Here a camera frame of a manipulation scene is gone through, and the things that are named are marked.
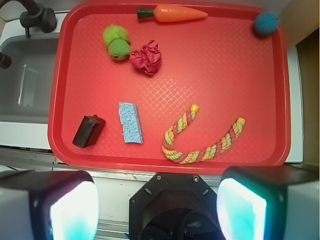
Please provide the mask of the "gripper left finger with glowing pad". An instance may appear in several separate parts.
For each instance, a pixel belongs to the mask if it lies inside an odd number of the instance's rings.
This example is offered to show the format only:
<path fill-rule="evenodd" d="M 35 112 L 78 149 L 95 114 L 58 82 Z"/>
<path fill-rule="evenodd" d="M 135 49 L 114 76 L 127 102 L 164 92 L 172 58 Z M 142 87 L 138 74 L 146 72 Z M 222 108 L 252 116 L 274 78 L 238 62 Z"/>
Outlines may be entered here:
<path fill-rule="evenodd" d="M 0 173 L 2 240 L 93 240 L 100 195 L 83 170 Z"/>

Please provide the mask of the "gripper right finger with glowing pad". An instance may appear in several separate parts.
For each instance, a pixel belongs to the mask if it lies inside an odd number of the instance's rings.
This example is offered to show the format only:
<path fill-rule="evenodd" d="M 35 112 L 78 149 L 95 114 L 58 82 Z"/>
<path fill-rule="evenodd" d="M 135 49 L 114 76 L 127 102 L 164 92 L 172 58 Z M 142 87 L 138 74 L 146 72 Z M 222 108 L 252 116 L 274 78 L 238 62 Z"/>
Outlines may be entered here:
<path fill-rule="evenodd" d="M 221 176 L 216 212 L 227 240 L 318 240 L 319 168 L 231 166 Z"/>

